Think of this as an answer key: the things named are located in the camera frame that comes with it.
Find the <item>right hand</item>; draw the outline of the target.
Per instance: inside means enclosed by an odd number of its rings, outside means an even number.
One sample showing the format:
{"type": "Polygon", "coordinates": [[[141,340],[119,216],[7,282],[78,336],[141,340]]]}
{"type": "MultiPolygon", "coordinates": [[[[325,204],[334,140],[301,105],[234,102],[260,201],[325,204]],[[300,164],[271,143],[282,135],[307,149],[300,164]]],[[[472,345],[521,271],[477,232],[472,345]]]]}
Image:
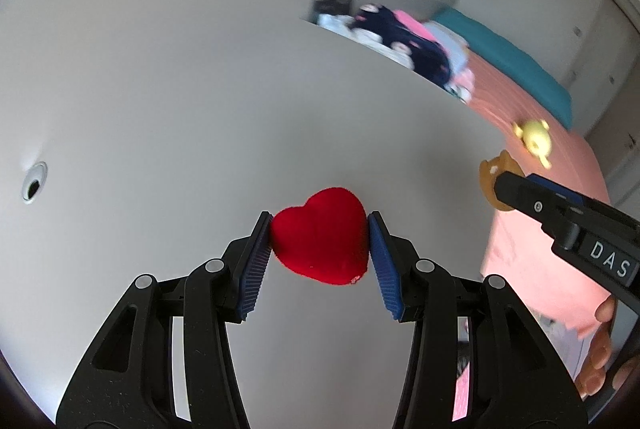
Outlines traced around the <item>right hand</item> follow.
{"type": "Polygon", "coordinates": [[[610,296],[597,308],[596,316],[600,326],[591,339],[587,356],[575,378],[575,386],[582,399],[599,392],[606,377],[605,365],[612,357],[611,323],[616,313],[617,300],[610,296]]]}

